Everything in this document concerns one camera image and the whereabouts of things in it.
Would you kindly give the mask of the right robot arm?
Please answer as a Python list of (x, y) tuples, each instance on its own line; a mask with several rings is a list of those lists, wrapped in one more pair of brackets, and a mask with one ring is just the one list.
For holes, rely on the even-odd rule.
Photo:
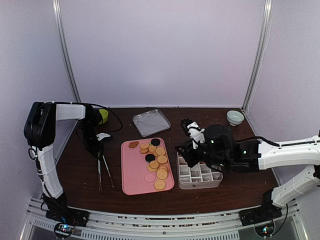
[(231, 129), (220, 124), (200, 128), (195, 122), (182, 125), (190, 139), (175, 146), (187, 165), (199, 162), (214, 171), (256, 173), (275, 167), (304, 165), (305, 168), (286, 183), (263, 194), (256, 210), (259, 220), (268, 220), (289, 201), (320, 184), (320, 137), (273, 142), (261, 136), (235, 140)]

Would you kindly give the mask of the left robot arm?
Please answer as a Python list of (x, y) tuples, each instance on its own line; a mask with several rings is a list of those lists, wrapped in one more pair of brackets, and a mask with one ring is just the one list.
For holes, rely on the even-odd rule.
[(29, 156), (35, 160), (37, 174), (42, 184), (44, 201), (61, 222), (72, 218), (66, 195), (60, 184), (53, 146), (57, 121), (81, 122), (82, 142), (85, 149), (97, 160), (104, 153), (104, 144), (98, 138), (96, 126), (103, 121), (99, 109), (90, 104), (34, 102), (24, 126), (24, 136), (30, 146)]

